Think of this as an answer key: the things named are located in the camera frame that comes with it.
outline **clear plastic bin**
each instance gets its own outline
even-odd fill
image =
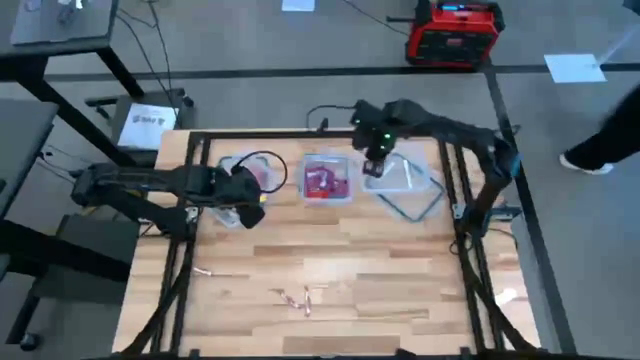
[[[353,200],[353,169],[348,157],[305,154],[298,172],[300,195],[307,203],[342,205]]]
[[[225,156],[220,159],[218,162],[218,166],[221,166],[227,172],[231,173],[231,168],[238,163],[240,159],[243,158],[244,155],[238,156]],[[251,171],[253,176],[258,180],[258,184],[260,184],[260,189],[262,190],[271,190],[278,184],[275,182],[274,171],[269,166],[269,160],[266,157],[255,155],[247,160],[242,162],[242,166],[246,167]],[[262,206],[266,205],[268,202],[267,194],[262,194],[260,197],[260,204]],[[237,228],[242,226],[240,223],[240,216],[234,209],[219,209],[219,208],[210,208],[213,216],[224,226],[227,228]]]
[[[384,162],[382,177],[362,176],[362,190],[374,194],[422,192],[431,185],[423,143],[399,142]]]

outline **white paper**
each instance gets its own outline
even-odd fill
[[[593,54],[545,55],[553,82],[605,82],[607,79]]]
[[[282,0],[282,11],[314,11],[316,0]]]
[[[118,146],[141,150],[158,150],[162,134],[176,126],[176,113],[171,107],[132,104]]]

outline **plastic container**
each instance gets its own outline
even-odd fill
[[[346,156],[305,154],[298,183],[309,204],[343,205],[353,200],[353,169]]]
[[[398,143],[387,155],[381,177],[362,177],[362,190],[374,194],[422,192],[431,185],[431,169],[421,143]]]
[[[380,178],[364,175],[362,190],[374,195],[395,217],[422,222],[437,213],[444,188],[431,177],[423,143],[396,144],[387,156]]]
[[[229,173],[231,173],[231,168],[238,163],[240,159],[242,159],[244,155],[238,156],[225,156],[220,159],[218,162],[218,166],[221,166]],[[248,158],[247,160],[242,162],[242,166],[246,167],[251,171],[253,176],[258,180],[258,184],[260,184],[260,189],[262,190],[271,190],[278,184],[275,182],[274,171],[269,166],[269,160],[266,157],[256,155]],[[267,194],[262,194],[260,198],[260,203],[262,206],[267,204],[268,197]],[[227,228],[237,228],[241,227],[240,216],[235,211],[235,209],[219,209],[219,208],[210,208],[213,216],[224,226]]]
[[[432,185],[419,192],[396,192],[375,196],[393,216],[410,223],[419,223],[428,216],[438,214],[443,204],[444,187],[435,179],[429,181]]]

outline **red portable power station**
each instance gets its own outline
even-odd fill
[[[477,68],[504,30],[496,3],[419,0],[407,43],[412,65]]]

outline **desk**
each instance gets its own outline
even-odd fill
[[[214,140],[209,165],[222,156],[264,149],[280,154],[295,174],[305,152],[354,152],[345,138],[280,136]],[[188,131],[165,133],[156,166],[184,164],[188,138]],[[437,143],[412,141],[424,146],[434,178],[442,182]],[[473,155],[466,155],[477,191],[482,174]],[[281,165],[271,164],[281,176]],[[176,202],[159,193],[150,199],[164,206]],[[408,224],[360,191],[350,205],[305,206],[294,175],[269,201],[266,217],[252,230],[229,230],[206,212],[201,216],[194,266],[214,276],[191,276],[181,354],[198,348],[202,356],[388,355],[397,347],[458,354],[461,346],[473,347],[459,260],[449,253],[455,236],[446,201],[424,223]],[[495,293],[507,288],[517,293],[503,311],[538,344],[513,240],[490,232],[485,244]],[[157,237],[139,240],[113,351],[125,348],[156,308],[168,248]],[[309,318],[270,291],[284,289],[300,299],[304,285],[314,304]],[[167,319],[163,350],[169,347],[174,315]]]
[[[118,9],[113,2],[109,32],[98,38],[74,39],[60,43],[11,45],[10,36],[16,12],[23,0],[5,0],[0,11],[0,81],[16,81],[40,101],[53,102],[60,107],[58,115],[91,144],[119,165],[133,165],[134,161],[119,151],[109,137],[102,133],[80,111],[44,81],[44,71],[50,56],[95,52],[132,97],[144,95],[142,88],[127,71],[111,48],[111,33]]]
[[[57,264],[124,281],[128,264],[4,220],[53,128],[56,110],[50,103],[0,99],[0,179],[6,182],[0,192],[0,257],[10,255],[11,261],[4,264],[9,271],[23,274],[35,276],[45,265]]]
[[[0,191],[0,219],[7,214],[49,137],[57,111],[51,103],[0,99],[0,179],[6,181]]]

